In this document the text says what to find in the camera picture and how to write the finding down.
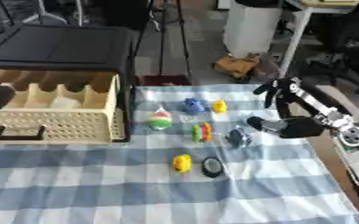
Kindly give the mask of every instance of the yellow rubber duck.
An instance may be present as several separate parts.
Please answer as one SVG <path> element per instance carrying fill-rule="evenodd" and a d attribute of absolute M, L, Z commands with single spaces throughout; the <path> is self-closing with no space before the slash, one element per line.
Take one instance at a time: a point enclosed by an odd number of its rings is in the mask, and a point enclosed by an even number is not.
<path fill-rule="evenodd" d="M 177 156 L 172 161 L 172 167 L 176 172 L 188 172 L 192 168 L 192 159 L 187 154 Z"/>
<path fill-rule="evenodd" d="M 212 110 L 215 113 L 226 112 L 227 110 L 226 102 L 224 100 L 215 101 L 214 103 L 212 103 Z"/>

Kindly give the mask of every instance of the blue toy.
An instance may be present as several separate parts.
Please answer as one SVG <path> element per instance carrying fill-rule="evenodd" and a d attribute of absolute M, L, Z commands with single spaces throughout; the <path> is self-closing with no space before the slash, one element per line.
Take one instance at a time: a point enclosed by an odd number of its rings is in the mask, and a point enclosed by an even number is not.
<path fill-rule="evenodd" d="M 210 111 L 206 101 L 196 98 L 186 98 L 184 101 L 184 110 L 189 115 L 196 116 L 199 113 Z"/>

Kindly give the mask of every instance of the blue and white checkered tablecloth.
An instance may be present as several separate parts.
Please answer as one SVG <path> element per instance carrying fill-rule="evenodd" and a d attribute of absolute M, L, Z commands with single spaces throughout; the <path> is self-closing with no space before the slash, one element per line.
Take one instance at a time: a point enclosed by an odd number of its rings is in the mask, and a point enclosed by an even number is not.
<path fill-rule="evenodd" d="M 277 118 L 263 109 L 254 86 L 142 87 L 130 143 L 107 145 L 0 145 L 0 224 L 354 224 L 359 214 L 306 140 L 256 132 L 234 149 L 224 135 L 249 115 Z M 187 97 L 224 99 L 221 115 L 181 112 Z M 174 125 L 154 131 L 148 115 L 163 105 Z M 214 139 L 192 143 L 191 126 L 211 122 Z M 193 169 L 178 174 L 174 156 L 192 156 Z M 216 156 L 219 178 L 201 174 Z"/>

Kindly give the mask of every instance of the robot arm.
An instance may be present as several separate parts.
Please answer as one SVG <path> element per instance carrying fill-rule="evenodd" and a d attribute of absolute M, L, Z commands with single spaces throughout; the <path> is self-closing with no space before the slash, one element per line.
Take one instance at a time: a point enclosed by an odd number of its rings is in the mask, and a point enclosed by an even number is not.
<path fill-rule="evenodd" d="M 336 99 L 298 78 L 273 80 L 254 90 L 255 95 L 265 92 L 264 106 L 269 108 L 275 97 L 281 120 L 251 117 L 248 124 L 283 138 L 316 137 L 330 130 L 341 160 L 359 186 L 359 117 L 353 117 Z M 289 105 L 294 102 L 310 116 L 292 116 Z"/>
<path fill-rule="evenodd" d="M 349 111 L 336 99 L 320 89 L 306 84 L 298 78 L 284 78 L 273 80 L 258 87 L 255 95 L 266 92 L 265 107 L 272 105 L 273 97 L 278 113 L 283 119 L 278 121 L 280 129 L 273 122 L 260 121 L 258 128 L 279 134 L 284 138 L 319 136 L 324 129 L 331 130 L 349 147 L 359 147 L 359 121 L 356 121 Z M 310 117 L 292 116 L 289 104 L 298 103 L 309 112 Z M 250 125 L 255 126 L 257 118 L 250 119 Z"/>

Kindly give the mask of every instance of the beige plastic basket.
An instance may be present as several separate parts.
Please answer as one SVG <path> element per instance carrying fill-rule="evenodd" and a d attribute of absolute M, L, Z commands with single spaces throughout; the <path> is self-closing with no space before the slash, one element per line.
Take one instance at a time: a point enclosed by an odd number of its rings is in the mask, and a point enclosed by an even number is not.
<path fill-rule="evenodd" d="M 0 79 L 4 74 L 18 75 L 15 71 L 0 71 Z M 101 144 L 124 139 L 123 111 L 116 108 L 118 79 L 118 75 L 113 74 L 107 93 L 97 93 L 89 85 L 74 93 L 63 84 L 52 92 L 45 92 L 38 83 L 29 83 L 27 91 L 17 91 L 12 101 L 0 110 L 0 127 L 4 126 L 1 136 L 33 137 L 44 127 L 43 140 L 0 139 L 0 144 Z M 11 83 L 0 82 L 11 86 Z M 51 108 L 56 97 L 74 99 L 80 107 Z"/>

